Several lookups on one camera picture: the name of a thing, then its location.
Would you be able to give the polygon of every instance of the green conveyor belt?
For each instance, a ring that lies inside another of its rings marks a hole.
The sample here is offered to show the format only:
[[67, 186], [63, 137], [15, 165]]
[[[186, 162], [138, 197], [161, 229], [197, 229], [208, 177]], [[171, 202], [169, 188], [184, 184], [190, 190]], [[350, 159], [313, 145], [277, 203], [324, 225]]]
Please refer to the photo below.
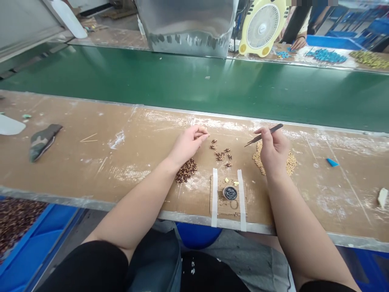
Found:
[[373, 73], [72, 46], [0, 88], [389, 132], [389, 76]]

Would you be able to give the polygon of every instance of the person's right hand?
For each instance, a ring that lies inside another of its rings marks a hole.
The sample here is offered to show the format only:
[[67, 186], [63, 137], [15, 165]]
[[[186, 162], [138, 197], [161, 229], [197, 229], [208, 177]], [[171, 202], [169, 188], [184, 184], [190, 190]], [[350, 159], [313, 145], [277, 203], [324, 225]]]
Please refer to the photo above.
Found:
[[285, 174], [290, 145], [282, 130], [276, 130], [271, 134], [268, 127], [262, 127], [254, 133], [262, 135], [261, 161], [266, 176]]

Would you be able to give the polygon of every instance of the forearm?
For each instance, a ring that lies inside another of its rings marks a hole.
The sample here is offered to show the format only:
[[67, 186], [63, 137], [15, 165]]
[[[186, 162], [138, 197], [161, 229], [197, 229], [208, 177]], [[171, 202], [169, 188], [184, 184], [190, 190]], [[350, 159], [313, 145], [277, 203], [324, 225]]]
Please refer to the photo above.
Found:
[[127, 256], [131, 254], [154, 224], [178, 170], [168, 159], [162, 161], [119, 201], [85, 242], [106, 240]]
[[297, 290], [309, 280], [328, 280], [357, 291], [346, 263], [285, 173], [268, 176], [269, 197], [281, 247]]

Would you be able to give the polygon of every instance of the yellow pieces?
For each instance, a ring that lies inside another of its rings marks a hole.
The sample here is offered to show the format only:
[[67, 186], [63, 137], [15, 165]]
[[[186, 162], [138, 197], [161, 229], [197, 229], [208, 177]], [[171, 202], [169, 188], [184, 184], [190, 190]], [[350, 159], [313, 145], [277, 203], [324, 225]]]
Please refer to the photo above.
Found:
[[358, 63], [375, 69], [385, 69], [389, 67], [389, 61], [385, 61], [373, 52], [355, 51], [351, 52], [350, 56], [353, 57]]

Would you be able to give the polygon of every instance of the white tape strip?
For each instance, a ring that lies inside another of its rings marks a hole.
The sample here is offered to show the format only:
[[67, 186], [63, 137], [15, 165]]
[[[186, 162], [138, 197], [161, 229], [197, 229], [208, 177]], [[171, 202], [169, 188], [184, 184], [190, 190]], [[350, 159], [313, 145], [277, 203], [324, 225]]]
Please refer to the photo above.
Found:
[[239, 205], [240, 205], [240, 230], [243, 232], [247, 231], [246, 228], [246, 204], [244, 197], [244, 186], [242, 170], [238, 170], [238, 183], [239, 183]]
[[211, 226], [217, 227], [218, 224], [218, 169], [214, 168], [212, 188], [212, 218]]

